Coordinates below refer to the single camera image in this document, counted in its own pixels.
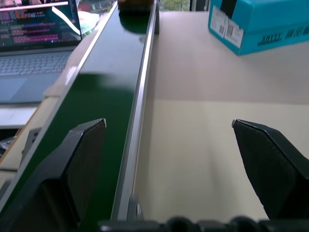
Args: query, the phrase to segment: cardboard box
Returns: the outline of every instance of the cardboard box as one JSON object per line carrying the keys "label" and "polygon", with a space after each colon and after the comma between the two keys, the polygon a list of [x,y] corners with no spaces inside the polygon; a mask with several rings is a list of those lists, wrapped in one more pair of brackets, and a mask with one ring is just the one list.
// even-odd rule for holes
{"label": "cardboard box", "polygon": [[237,55],[309,40],[309,0],[211,0],[208,28]]}

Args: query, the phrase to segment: brown object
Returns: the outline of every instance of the brown object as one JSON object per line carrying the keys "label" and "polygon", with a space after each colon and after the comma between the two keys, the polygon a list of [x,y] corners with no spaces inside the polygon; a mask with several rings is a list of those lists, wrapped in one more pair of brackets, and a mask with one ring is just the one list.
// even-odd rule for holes
{"label": "brown object", "polygon": [[154,0],[118,0],[119,11],[150,11]]}

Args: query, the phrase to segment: laptop touchpad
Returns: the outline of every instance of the laptop touchpad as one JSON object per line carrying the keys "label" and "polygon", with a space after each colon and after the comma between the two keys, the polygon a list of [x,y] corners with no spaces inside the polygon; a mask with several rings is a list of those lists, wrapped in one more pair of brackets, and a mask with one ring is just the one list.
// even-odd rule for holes
{"label": "laptop touchpad", "polygon": [[0,101],[9,101],[27,78],[0,79]]}

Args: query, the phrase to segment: laptop keyboard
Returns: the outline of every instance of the laptop keyboard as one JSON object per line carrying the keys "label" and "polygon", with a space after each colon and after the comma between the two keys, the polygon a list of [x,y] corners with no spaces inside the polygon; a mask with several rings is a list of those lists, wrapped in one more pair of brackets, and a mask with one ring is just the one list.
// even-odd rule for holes
{"label": "laptop keyboard", "polygon": [[0,76],[61,73],[69,54],[0,58]]}

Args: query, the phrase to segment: laptop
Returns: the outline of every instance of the laptop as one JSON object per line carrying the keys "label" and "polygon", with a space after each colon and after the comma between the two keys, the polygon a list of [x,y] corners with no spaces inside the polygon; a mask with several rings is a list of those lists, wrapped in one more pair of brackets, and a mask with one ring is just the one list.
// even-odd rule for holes
{"label": "laptop", "polygon": [[75,0],[0,0],[0,104],[41,102],[81,40]]}

